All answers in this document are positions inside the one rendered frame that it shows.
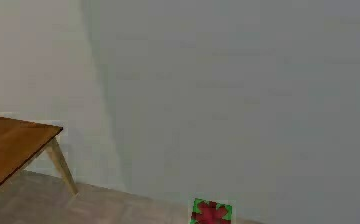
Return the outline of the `brown wooden table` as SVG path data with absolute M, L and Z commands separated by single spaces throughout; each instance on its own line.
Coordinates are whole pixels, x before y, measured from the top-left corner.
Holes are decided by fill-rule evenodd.
M 73 195 L 78 194 L 68 164 L 57 141 L 60 126 L 0 116 L 0 187 L 46 151 Z

